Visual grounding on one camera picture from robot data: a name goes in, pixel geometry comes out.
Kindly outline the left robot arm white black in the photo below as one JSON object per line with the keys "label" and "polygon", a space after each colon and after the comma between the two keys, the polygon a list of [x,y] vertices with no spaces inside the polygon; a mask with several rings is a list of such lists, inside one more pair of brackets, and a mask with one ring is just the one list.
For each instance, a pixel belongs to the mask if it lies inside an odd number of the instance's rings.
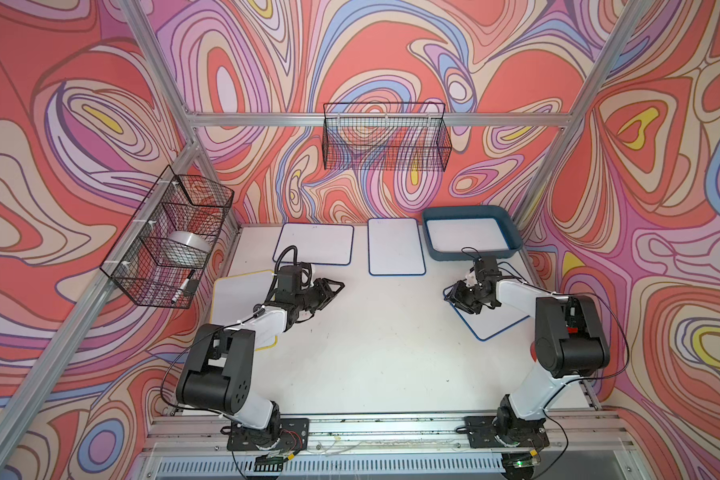
{"label": "left robot arm white black", "polygon": [[256,449],[283,449],[290,435],[278,404],[253,390],[255,351],[299,323],[304,312],[313,316],[324,309],[344,289],[343,282],[326,278],[299,287],[271,285],[245,318],[201,327],[175,388],[178,405],[228,418],[229,433],[243,435]]}

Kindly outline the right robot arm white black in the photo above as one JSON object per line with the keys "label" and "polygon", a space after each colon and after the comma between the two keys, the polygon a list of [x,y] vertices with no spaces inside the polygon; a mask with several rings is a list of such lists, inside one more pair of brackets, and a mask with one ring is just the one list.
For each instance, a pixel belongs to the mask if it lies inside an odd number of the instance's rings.
{"label": "right robot arm white black", "polygon": [[443,296],[468,314],[508,305],[534,320],[534,366],[521,385],[502,398],[487,430],[505,447],[546,446],[547,409],[568,385],[592,376],[610,362],[610,348],[594,302],[508,278],[472,286],[459,280],[445,288]]}

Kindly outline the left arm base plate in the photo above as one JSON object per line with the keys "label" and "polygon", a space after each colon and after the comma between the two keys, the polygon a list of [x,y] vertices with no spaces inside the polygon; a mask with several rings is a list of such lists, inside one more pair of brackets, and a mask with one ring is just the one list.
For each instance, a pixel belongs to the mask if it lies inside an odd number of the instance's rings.
{"label": "left arm base plate", "polygon": [[309,430],[307,417],[294,417],[273,421],[262,430],[233,422],[222,427],[220,433],[227,437],[227,449],[231,452],[282,453],[305,450]]}

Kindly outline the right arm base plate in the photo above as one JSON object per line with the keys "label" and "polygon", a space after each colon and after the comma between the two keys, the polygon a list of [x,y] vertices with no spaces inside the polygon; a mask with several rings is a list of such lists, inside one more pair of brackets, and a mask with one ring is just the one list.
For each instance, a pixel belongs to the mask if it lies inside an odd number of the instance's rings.
{"label": "right arm base plate", "polygon": [[544,420],[527,421],[505,415],[467,416],[456,433],[466,435],[477,448],[524,448],[543,450],[550,445]]}

